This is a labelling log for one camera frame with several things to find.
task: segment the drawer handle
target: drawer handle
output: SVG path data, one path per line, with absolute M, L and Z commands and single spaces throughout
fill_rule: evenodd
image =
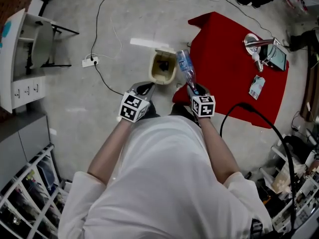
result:
M 20 89 L 18 90 L 18 94 L 15 94 L 15 96 L 20 98 Z
M 30 88 L 28 87 L 27 91 L 24 91 L 25 93 L 28 93 L 28 96 L 30 95 Z
M 38 92 L 39 92 L 39 85 L 37 84 L 37 85 L 36 85 L 36 89 L 33 88 L 33 90 L 35 90 L 35 91 L 38 93 Z

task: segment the concrete floor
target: concrete floor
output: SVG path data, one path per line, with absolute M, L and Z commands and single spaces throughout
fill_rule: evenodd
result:
M 49 127 L 55 144 L 54 155 L 63 178 L 72 179 L 74 172 L 86 171 L 90 161 L 111 133 L 116 122 L 121 97 L 110 92 L 102 83 L 94 67 L 82 68 L 81 61 L 90 53 L 95 38 L 95 20 L 102 0 L 52 0 L 44 17 L 58 24 L 78 30 L 80 35 L 67 36 L 58 43 L 57 61 L 70 61 L 70 68 L 46 69 L 47 96 L 40 101 L 48 115 Z M 238 22 L 258 36 L 270 35 L 252 19 L 244 16 L 225 0 L 106 0 L 101 6 L 98 22 L 98 39 L 94 52 L 110 57 L 120 51 L 120 43 L 111 24 L 123 44 L 116 59 L 100 57 L 98 68 L 105 81 L 119 92 L 132 84 L 148 80 L 151 49 L 130 44 L 131 38 L 143 38 L 169 44 L 174 50 L 186 48 L 199 29 L 187 24 L 187 20 L 204 13 L 216 11 Z M 280 41 L 292 23 L 291 12 L 284 1 L 275 0 L 254 9 L 241 6 L 257 19 Z M 276 120 L 281 133 L 291 131 L 291 120 L 301 107 L 307 75 L 307 52 L 289 53 L 290 68 L 284 98 Z M 170 113 L 171 98 L 176 83 L 184 83 L 180 74 L 166 87 L 158 87 L 153 102 L 158 114 Z M 216 114 L 212 122 L 219 130 L 224 115 Z M 250 123 L 229 118 L 223 138 L 233 152 L 240 168 L 247 172 L 259 168 L 269 158 L 271 146 L 277 141 L 271 129 L 252 126 Z

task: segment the red tablecloth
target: red tablecloth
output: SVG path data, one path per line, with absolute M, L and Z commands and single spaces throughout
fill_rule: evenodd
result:
M 191 19 L 188 23 L 201 28 L 192 41 L 190 56 L 197 82 L 215 96 L 215 111 L 227 114 L 236 103 L 247 102 L 275 123 L 285 91 L 289 64 L 285 72 L 264 66 L 264 71 L 259 73 L 243 44 L 246 34 L 251 31 L 216 12 Z M 256 75 L 266 80 L 258 100 L 248 94 Z M 186 86 L 175 93 L 172 101 L 190 104 Z M 256 114 L 242 108 L 236 108 L 231 116 L 270 128 Z

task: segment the floor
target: floor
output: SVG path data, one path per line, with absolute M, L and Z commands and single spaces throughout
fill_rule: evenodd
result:
M 47 96 L 40 101 L 48 115 L 58 169 L 65 179 L 72 179 L 78 170 L 87 170 L 117 124 L 121 97 L 103 85 L 94 67 L 81 66 L 95 38 L 95 20 L 101 1 L 52 0 L 44 12 L 44 17 L 80 32 L 77 36 L 64 36 L 58 43 L 56 57 L 71 62 L 73 66 L 45 70 Z M 281 0 L 260 9 L 241 8 L 279 40 L 285 38 L 285 31 L 293 22 L 291 15 L 294 13 Z M 152 49 L 130 44 L 131 38 L 166 43 L 174 50 L 184 49 L 199 32 L 198 28 L 188 25 L 187 20 L 211 11 L 225 15 L 262 38 L 270 38 L 267 31 L 225 0 L 106 0 L 101 6 L 98 39 L 94 47 L 95 53 L 116 57 L 99 57 L 98 68 L 105 81 L 115 90 L 124 92 L 132 84 L 148 80 Z M 122 50 L 111 21 L 123 45 Z M 293 115 L 301 107 L 306 85 L 307 52 L 289 53 L 288 60 L 290 68 L 285 94 L 275 124 L 281 133 L 291 131 Z M 158 114 L 170 113 L 176 83 L 184 83 L 179 73 L 171 85 L 157 88 L 153 102 Z M 223 118 L 224 115 L 220 114 L 212 118 L 217 130 Z M 302 119 L 295 122 L 303 124 Z M 259 168 L 272 158 L 270 148 L 277 142 L 271 129 L 234 118 L 227 121 L 223 138 L 243 173 Z

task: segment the white cabinet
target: white cabinet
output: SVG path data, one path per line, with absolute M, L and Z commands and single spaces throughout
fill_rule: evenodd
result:
M 12 108 L 18 108 L 45 97 L 45 76 L 26 78 L 12 82 Z

